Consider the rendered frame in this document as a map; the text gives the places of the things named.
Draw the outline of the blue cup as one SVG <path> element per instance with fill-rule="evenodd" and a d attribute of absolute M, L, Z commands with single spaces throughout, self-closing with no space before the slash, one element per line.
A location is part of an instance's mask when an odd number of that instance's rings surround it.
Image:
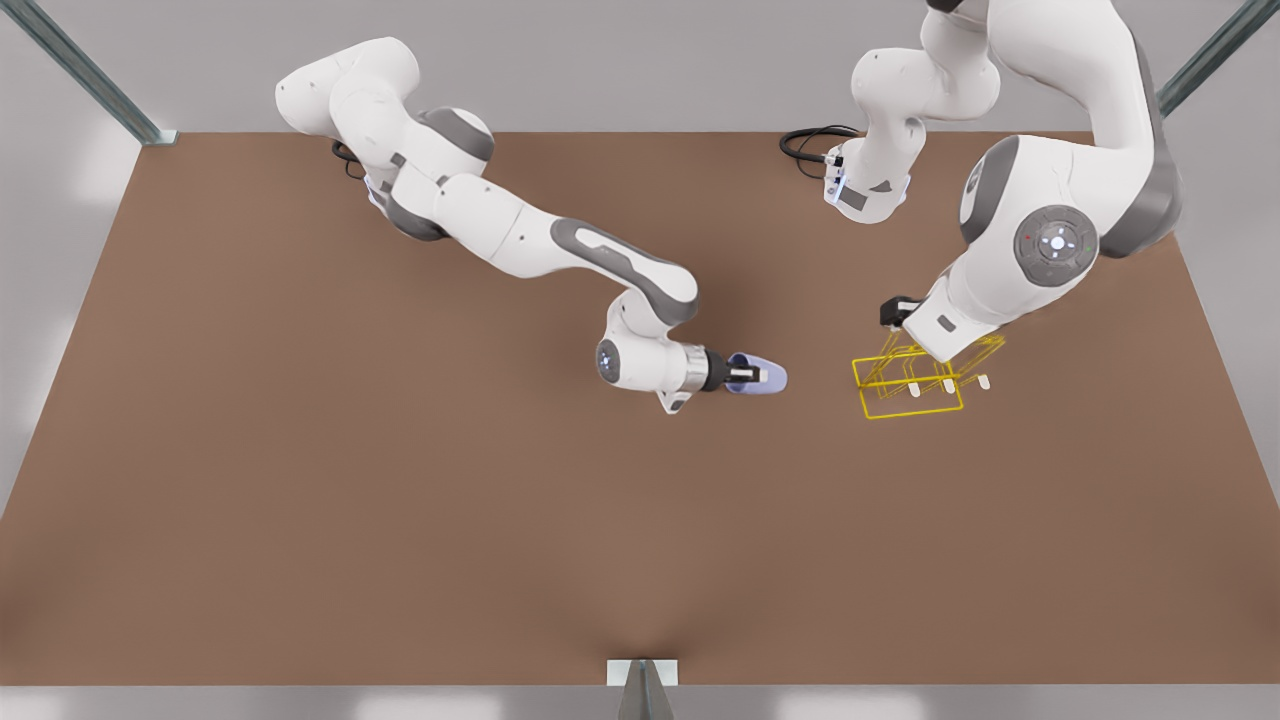
<path fill-rule="evenodd" d="M 723 387 L 736 395 L 776 395 L 788 383 L 787 372 L 778 364 L 750 354 L 732 354 Z"/>

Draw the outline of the silver frame post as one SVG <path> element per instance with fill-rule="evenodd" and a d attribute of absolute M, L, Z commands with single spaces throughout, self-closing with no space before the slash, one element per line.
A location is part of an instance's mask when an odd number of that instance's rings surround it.
<path fill-rule="evenodd" d="M 1156 94 L 1160 115 L 1170 117 L 1277 12 L 1280 0 L 1245 0 Z"/>
<path fill-rule="evenodd" d="M 677 660 L 609 659 L 605 684 L 623 688 L 618 720 L 675 720 L 666 689 L 678 684 Z"/>
<path fill-rule="evenodd" d="M 141 145 L 177 142 L 179 133 L 157 127 L 36 0 L 0 0 L 0 10 Z"/>

